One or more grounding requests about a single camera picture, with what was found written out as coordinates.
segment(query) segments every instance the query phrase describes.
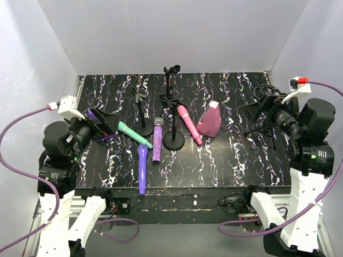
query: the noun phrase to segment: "round stand base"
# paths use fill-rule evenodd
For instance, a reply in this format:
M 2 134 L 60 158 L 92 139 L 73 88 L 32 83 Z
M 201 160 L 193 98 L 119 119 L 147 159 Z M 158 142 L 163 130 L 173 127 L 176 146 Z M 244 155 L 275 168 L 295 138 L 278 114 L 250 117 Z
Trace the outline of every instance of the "round stand base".
M 184 145 L 184 136 L 181 132 L 176 131 L 175 140 L 173 141 L 173 133 L 172 131 L 168 131 L 163 137 L 163 145 L 169 151 L 180 150 Z
M 135 125 L 134 130 L 135 132 L 140 134 L 143 138 L 147 138 L 150 135 L 152 135 L 152 133 L 154 133 L 154 123 L 150 119 L 144 119 L 144 121 L 145 121 L 145 127 L 142 127 L 141 122 L 138 121 L 138 123 Z

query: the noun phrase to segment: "sparkly microphone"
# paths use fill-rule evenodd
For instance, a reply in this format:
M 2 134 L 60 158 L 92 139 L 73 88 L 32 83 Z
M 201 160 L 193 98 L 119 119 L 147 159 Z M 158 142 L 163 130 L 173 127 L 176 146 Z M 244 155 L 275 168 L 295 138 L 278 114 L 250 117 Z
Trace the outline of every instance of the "sparkly microphone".
M 152 151 L 152 163 L 159 164 L 161 162 L 161 148 L 162 148 L 162 130 L 163 119 L 157 117 L 154 120 L 154 145 Z
M 138 189 L 139 194 L 144 195 L 146 189 L 146 160 L 148 156 L 147 145 L 139 145 L 137 152 L 139 156 Z

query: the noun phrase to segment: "gray wall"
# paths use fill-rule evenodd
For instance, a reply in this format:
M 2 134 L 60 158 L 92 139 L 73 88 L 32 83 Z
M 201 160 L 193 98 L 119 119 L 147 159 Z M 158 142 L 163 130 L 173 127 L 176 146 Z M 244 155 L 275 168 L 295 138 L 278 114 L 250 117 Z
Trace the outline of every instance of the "gray wall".
M 308 0 L 38 0 L 79 75 L 270 70 Z
M 288 92 L 288 79 L 297 75 L 326 82 L 343 89 L 343 2 L 341 0 L 310 0 L 293 29 L 271 73 L 273 85 Z M 343 101 L 335 91 L 312 86 L 310 97 L 331 102 L 336 107 L 335 121 L 327 140 L 335 151 L 335 168 L 343 158 Z M 331 193 L 324 198 L 324 222 L 336 256 L 343 256 L 340 221 L 343 206 L 343 176 Z
M 78 77 L 36 0 L 0 0 L 0 131 L 29 111 L 75 94 Z M 60 119 L 43 112 L 10 129 L 1 152 L 6 161 L 38 175 L 46 125 Z M 38 200 L 37 182 L 0 165 L 0 248 L 28 233 Z M 21 256 L 25 242 L 1 257 Z

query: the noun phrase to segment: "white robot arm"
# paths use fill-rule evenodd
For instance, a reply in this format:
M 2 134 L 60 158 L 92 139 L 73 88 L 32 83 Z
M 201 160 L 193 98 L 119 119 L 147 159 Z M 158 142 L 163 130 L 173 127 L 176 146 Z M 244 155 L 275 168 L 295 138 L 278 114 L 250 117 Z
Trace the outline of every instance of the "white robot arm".
M 40 157 L 39 177 L 53 183 L 60 200 L 56 215 L 48 221 L 55 209 L 56 197 L 46 184 L 38 182 L 41 219 L 48 225 L 41 231 L 37 257 L 85 256 L 84 247 L 96 220 L 106 209 L 114 208 L 111 191 L 94 188 L 79 217 L 69 229 L 70 206 L 80 171 L 77 159 L 92 139 L 115 134 L 118 128 L 118 116 L 113 115 L 111 120 L 106 120 L 97 108 L 89 111 L 98 119 L 96 124 L 76 110 L 75 97 L 66 96 L 61 99 L 58 107 L 58 113 L 66 122 L 54 122 L 44 132 L 43 145 L 46 151 Z
M 324 256 L 318 250 L 317 241 L 322 203 L 315 199 L 322 193 L 325 195 L 325 188 L 332 175 L 334 153 L 324 139 L 334 121 L 335 107 L 322 99 L 309 99 L 299 113 L 296 96 L 311 93 L 310 83 L 307 78 L 296 77 L 289 84 L 292 92 L 288 95 L 267 92 L 256 103 L 241 107 L 252 123 L 263 112 L 266 116 L 263 128 L 272 130 L 277 126 L 289 138 L 292 186 L 288 220 L 285 221 L 279 214 L 270 193 L 264 187 L 249 186 L 243 203 L 255 209 L 266 230 L 276 231 L 259 233 L 264 235 L 264 247 L 268 254 Z

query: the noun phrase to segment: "marble pattern surface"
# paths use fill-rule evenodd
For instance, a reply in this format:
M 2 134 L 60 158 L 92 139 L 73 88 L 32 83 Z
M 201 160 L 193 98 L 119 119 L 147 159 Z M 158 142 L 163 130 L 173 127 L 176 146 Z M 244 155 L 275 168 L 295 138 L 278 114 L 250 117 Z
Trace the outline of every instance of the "marble pattern surface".
M 271 149 L 271 138 L 260 133 L 243 136 L 251 127 L 238 107 L 254 101 L 254 87 L 266 83 L 263 73 L 179 73 L 171 77 L 170 83 L 174 97 L 186 105 L 194 124 L 210 100 L 220 102 L 222 127 L 215 138 L 202 136 L 203 144 L 198 146 L 183 120 L 176 118 L 185 145 L 172 152 L 162 147 L 158 165 L 152 164 L 150 151 L 147 186 L 290 185 L 287 142 L 281 131 L 274 130 L 276 151 Z M 165 93 L 166 86 L 164 74 L 88 75 L 78 109 L 85 112 L 88 107 L 96 106 L 105 112 L 118 113 L 133 128 L 140 121 L 130 86 L 146 94 L 142 104 L 145 118 L 153 120 L 160 115 L 159 94 Z M 170 110 L 164 110 L 162 116 L 165 133 L 171 130 L 172 115 Z M 138 143 L 121 132 L 107 142 L 91 142 L 79 160 L 77 186 L 138 186 L 137 148 Z

